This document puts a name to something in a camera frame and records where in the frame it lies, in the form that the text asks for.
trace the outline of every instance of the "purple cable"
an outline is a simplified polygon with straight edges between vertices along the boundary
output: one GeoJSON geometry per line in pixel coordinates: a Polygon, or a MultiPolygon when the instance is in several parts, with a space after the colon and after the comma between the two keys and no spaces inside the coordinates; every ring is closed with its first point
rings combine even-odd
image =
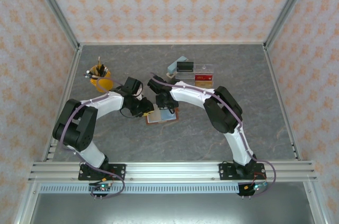
{"type": "MultiPolygon", "coordinates": [[[[66,122],[66,124],[65,124],[64,130],[63,130],[63,132],[62,132],[62,134],[61,134],[61,137],[60,137],[60,144],[59,144],[59,145],[60,145],[59,147],[60,147],[61,149],[63,149],[62,145],[64,144],[64,138],[65,138],[65,135],[66,135],[66,131],[67,131],[67,129],[68,129],[70,123],[72,122],[74,116],[79,112],[79,110],[82,109],[82,108],[83,108],[85,105],[87,105],[87,104],[94,103],[94,102],[98,102],[98,101],[102,101],[102,100],[104,100],[104,99],[106,99],[106,98],[109,97],[109,92],[108,92],[105,88],[103,88],[101,85],[99,85],[99,81],[102,80],[102,79],[107,79],[107,80],[110,80],[110,81],[112,81],[112,82],[116,82],[116,83],[120,84],[119,82],[114,81],[114,80],[112,80],[111,78],[107,78],[107,77],[98,77],[97,82],[96,82],[96,83],[97,83],[97,86],[98,86],[101,90],[103,90],[104,92],[106,92],[106,94],[103,95],[103,96],[94,98],[94,99],[92,99],[92,100],[86,101],[86,102],[82,103],[79,107],[77,107],[77,108],[74,110],[74,112],[73,112],[73,113],[70,115],[70,117],[68,118],[68,120],[67,120],[67,122],[66,122]]],[[[121,194],[121,192],[123,192],[123,190],[125,189],[125,182],[124,182],[124,180],[123,180],[119,175],[116,175],[116,174],[114,174],[114,173],[111,173],[111,172],[108,172],[108,171],[105,171],[105,170],[102,170],[102,169],[99,169],[99,168],[96,168],[96,167],[92,166],[90,163],[86,162],[86,161],[81,157],[81,155],[78,154],[78,153],[77,153],[77,156],[78,156],[80,159],[82,159],[82,160],[84,161],[84,163],[85,163],[88,167],[90,167],[90,168],[92,168],[92,169],[94,169],[94,170],[96,170],[96,171],[99,171],[99,172],[101,172],[101,173],[108,174],[108,175],[111,175],[111,176],[113,176],[113,177],[116,177],[116,178],[118,178],[118,179],[122,182],[122,189],[121,189],[120,191],[118,191],[117,193],[114,193],[114,194],[107,195],[107,196],[103,197],[102,199],[109,199],[109,198],[112,198],[112,197],[114,197],[114,196],[117,196],[117,195],[121,194]]],[[[94,198],[95,198],[95,195],[93,194],[93,191],[94,191],[95,188],[97,188],[97,187],[93,187],[92,190],[91,190],[91,196],[93,196],[94,198]]]]}
{"type": "Polygon", "coordinates": [[[169,86],[169,87],[174,87],[174,88],[182,88],[182,89],[191,89],[191,90],[195,90],[197,92],[200,92],[200,93],[203,93],[203,94],[208,94],[212,97],[214,97],[215,99],[217,99],[225,108],[227,108],[227,110],[233,115],[233,117],[237,120],[237,122],[239,123],[239,127],[238,127],[238,131],[239,131],[239,134],[240,134],[240,137],[242,138],[242,142],[244,144],[244,147],[245,147],[245,150],[247,152],[247,154],[251,157],[252,160],[254,160],[255,162],[261,162],[261,163],[267,163],[268,165],[271,166],[272,170],[273,170],[273,181],[272,181],[272,184],[271,186],[269,186],[267,188],[267,190],[263,191],[262,193],[258,194],[258,195],[253,195],[252,197],[256,197],[256,196],[260,196],[264,193],[266,193],[274,184],[275,184],[275,181],[276,181],[276,170],[273,166],[272,163],[268,162],[267,160],[261,160],[261,159],[256,159],[253,157],[253,155],[248,151],[248,147],[247,147],[247,144],[246,144],[246,140],[245,140],[245,137],[243,135],[243,133],[241,132],[241,128],[243,126],[243,123],[242,121],[240,120],[240,118],[236,115],[236,113],[229,107],[229,105],[226,104],[225,101],[223,101],[218,95],[216,94],[213,94],[213,93],[210,93],[210,92],[207,92],[207,91],[204,91],[202,89],[199,89],[199,88],[196,88],[194,86],[191,86],[191,85],[172,85],[172,84],[168,84],[168,83],[163,83],[159,80],[156,80],[155,78],[151,78],[153,81],[157,82],[158,84],[161,84],[161,85],[165,85],[165,86],[169,86]]]}

